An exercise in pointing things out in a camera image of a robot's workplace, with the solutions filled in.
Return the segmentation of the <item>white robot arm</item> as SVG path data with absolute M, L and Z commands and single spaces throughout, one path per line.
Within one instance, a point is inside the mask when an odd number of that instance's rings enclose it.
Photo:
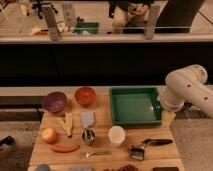
M 206 69 L 198 64 L 168 73 L 166 88 L 159 95 L 162 108 L 176 112 L 189 102 L 213 118 L 213 90 L 205 86 L 207 79 Z

